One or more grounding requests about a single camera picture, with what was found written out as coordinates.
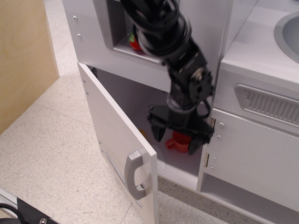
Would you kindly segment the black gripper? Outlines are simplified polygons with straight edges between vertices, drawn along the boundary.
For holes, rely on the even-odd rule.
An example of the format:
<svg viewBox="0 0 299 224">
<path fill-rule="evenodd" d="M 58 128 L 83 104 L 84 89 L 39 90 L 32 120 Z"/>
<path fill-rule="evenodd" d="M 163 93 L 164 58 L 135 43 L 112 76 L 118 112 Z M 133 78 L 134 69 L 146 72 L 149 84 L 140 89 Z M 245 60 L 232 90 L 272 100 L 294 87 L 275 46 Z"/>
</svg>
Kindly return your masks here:
<svg viewBox="0 0 299 224">
<path fill-rule="evenodd" d="M 210 143 L 214 134 L 211 125 L 206 123 L 208 115 L 200 116 L 197 110 L 178 113 L 166 105 L 150 105 L 148 107 L 148 121 L 156 141 L 160 142 L 166 129 L 171 129 L 190 136 L 188 154 L 194 155 L 202 144 Z"/>
</svg>

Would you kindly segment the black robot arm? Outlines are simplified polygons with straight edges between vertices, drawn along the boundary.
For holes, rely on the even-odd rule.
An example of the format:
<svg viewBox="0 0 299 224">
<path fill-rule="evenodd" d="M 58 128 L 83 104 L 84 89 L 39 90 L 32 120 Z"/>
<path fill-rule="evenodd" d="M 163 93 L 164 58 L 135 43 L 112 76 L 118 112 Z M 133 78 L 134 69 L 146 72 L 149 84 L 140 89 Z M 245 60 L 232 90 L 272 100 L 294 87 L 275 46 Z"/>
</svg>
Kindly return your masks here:
<svg viewBox="0 0 299 224">
<path fill-rule="evenodd" d="M 161 60 L 168 69 L 171 89 L 166 105 L 151 105 L 148 121 L 157 141 L 166 129 L 187 135 L 191 141 L 188 153 L 193 155 L 208 144 L 214 134 L 206 122 L 207 114 L 197 108 L 214 95 L 211 72 L 197 44 L 187 18 L 174 0 L 123 0 L 123 8 L 133 22 L 133 34 L 142 51 Z"/>
</svg>

